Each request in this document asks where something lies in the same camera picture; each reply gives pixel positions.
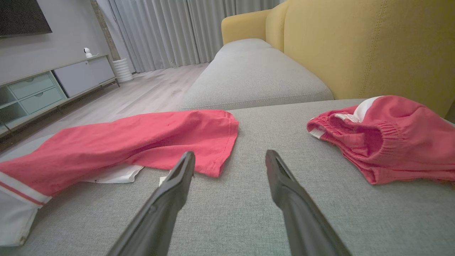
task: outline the yellow backrest cushion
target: yellow backrest cushion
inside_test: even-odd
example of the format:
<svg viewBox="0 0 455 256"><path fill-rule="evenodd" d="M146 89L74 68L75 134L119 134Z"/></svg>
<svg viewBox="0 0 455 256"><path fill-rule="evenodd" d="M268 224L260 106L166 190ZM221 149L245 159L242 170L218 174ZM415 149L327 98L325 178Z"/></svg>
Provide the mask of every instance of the yellow backrest cushion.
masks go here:
<svg viewBox="0 0 455 256"><path fill-rule="evenodd" d="M284 19L289 3L286 1L273 8L265 23L266 42L280 51L284 50Z"/></svg>
<svg viewBox="0 0 455 256"><path fill-rule="evenodd" d="M447 113L455 98L455 1L289 1L284 53L336 99L394 94Z"/></svg>

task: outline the television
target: television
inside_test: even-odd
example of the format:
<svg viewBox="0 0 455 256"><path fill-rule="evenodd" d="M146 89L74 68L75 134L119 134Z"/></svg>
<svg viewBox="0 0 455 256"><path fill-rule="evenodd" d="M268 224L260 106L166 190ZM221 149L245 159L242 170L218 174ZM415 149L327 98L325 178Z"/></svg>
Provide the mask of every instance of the television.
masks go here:
<svg viewBox="0 0 455 256"><path fill-rule="evenodd" d="M0 37L52 33L36 0L0 0Z"/></svg>

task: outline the stitching seam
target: stitching seam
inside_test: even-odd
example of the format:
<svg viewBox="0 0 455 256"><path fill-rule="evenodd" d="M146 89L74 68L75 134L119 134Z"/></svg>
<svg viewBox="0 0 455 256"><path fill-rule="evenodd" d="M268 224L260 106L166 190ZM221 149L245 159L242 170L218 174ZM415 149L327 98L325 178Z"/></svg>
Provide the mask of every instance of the stitching seam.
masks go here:
<svg viewBox="0 0 455 256"><path fill-rule="evenodd" d="M387 6L387 0L384 0L381 4L381 9L379 11L379 17L378 17L378 21L376 22L376 27L374 28L373 43L370 48L369 59L368 59L367 67L366 67L366 71L365 71L364 82L363 82L362 88L360 89L359 98L362 98L365 94L365 88L367 86L369 72L371 70L371 63L373 62L374 51L376 50L376 46L378 44L379 32L381 31L381 25L382 25L382 22L384 21L383 16L385 13L386 6Z"/></svg>
<svg viewBox="0 0 455 256"><path fill-rule="evenodd" d="M276 98L268 98L268 99L254 99L254 100L249 100L249 101L242 101L242 102L229 102L229 103L224 103L224 104L216 104L216 105L209 105L209 106L201 106L197 108L182 108L182 110L189 110L189 109L205 109L205 108L210 108L210 107L218 107L218 106L226 106L226 105L239 105L239 104L244 104L244 103L250 103L250 102L263 102L263 101L271 101L271 100L281 100L281 99L289 99L289 98L298 98L298 97L310 97L310 96L315 96L319 94L323 94L327 92L327 89L325 89L323 92L318 92L315 94L309 94L309 95L298 95L298 96L284 96L284 97L276 97Z"/></svg>

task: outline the tv stand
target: tv stand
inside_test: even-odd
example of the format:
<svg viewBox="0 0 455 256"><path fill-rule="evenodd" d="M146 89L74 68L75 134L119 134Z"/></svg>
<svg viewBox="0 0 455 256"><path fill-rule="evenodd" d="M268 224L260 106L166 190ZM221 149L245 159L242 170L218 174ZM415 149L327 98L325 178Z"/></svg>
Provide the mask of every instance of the tv stand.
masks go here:
<svg viewBox="0 0 455 256"><path fill-rule="evenodd" d="M107 57L80 60L0 84L0 137L82 95L117 82Z"/></svg>

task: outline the sofa armrest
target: sofa armrest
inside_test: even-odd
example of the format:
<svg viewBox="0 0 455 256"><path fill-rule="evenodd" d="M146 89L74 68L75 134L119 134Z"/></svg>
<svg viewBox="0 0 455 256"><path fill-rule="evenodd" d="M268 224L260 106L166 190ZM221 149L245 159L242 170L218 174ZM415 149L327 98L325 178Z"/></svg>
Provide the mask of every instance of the sofa armrest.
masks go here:
<svg viewBox="0 0 455 256"><path fill-rule="evenodd" d="M221 22L223 44L247 38L265 41L265 22L270 11L261 10L224 18Z"/></svg>

